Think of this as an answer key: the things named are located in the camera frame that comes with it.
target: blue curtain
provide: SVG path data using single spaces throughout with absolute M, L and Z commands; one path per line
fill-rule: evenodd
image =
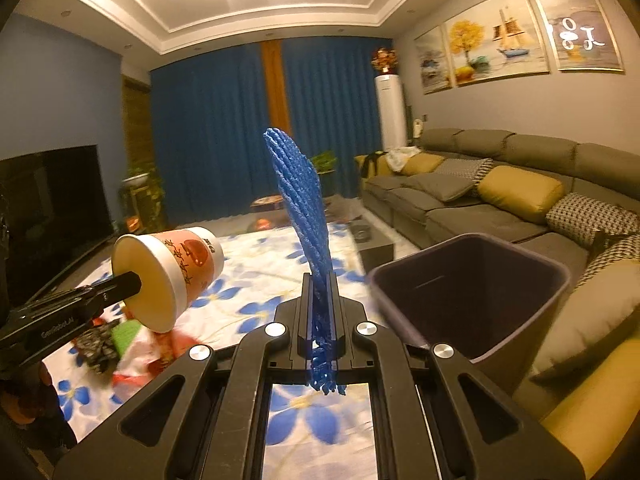
M 346 197 L 358 194 L 353 157 L 382 146 L 370 60 L 377 48 L 391 44 L 380 38 L 282 40 L 293 138 L 309 157 L 334 150 L 335 185 Z
M 277 192 L 260 45 L 217 50 L 151 73 L 156 164 L 170 222 L 249 211 Z

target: framed canvas art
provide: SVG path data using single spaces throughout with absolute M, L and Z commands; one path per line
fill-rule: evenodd
M 549 72 L 529 0 L 485 0 L 446 28 L 458 85 Z
M 613 32 L 598 0 L 536 0 L 561 71 L 624 73 Z
M 414 41 L 420 59 L 420 79 L 424 93 L 430 94 L 451 88 L 443 27 L 434 27 Z

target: houndstooth pillow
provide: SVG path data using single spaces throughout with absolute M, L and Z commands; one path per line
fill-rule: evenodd
M 640 234 L 631 235 L 619 241 L 596 257 L 587 266 L 576 286 L 584 285 L 606 266 L 619 260 L 638 260 L 640 262 Z
M 494 161 L 491 158 L 480 158 L 479 160 L 467 160 L 464 158 L 448 158 L 443 161 L 433 173 L 443 173 L 455 176 L 470 178 L 474 181 L 474 188 L 471 194 L 476 194 L 476 186 L 494 168 Z
M 546 214 L 546 222 L 553 231 L 586 248 L 593 244 L 597 230 L 610 235 L 639 230 L 639 217 L 635 212 L 577 193 L 561 198 Z

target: potted plant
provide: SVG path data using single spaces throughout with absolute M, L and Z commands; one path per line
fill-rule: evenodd
M 311 158 L 311 163 L 316 168 L 318 177 L 320 178 L 320 187 L 322 189 L 322 196 L 324 198 L 335 194 L 335 163 L 338 159 L 335 158 L 332 150 L 319 153 Z
M 129 177 L 123 181 L 122 190 L 126 201 L 135 210 L 142 232 L 166 231 L 168 227 L 162 207 L 164 189 L 155 165 L 144 162 L 129 168 L 127 173 Z

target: purple trash bin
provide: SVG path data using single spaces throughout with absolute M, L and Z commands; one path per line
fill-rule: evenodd
M 549 258 L 485 234 L 460 235 L 369 274 L 372 296 L 406 343 L 448 343 L 512 394 L 570 281 Z

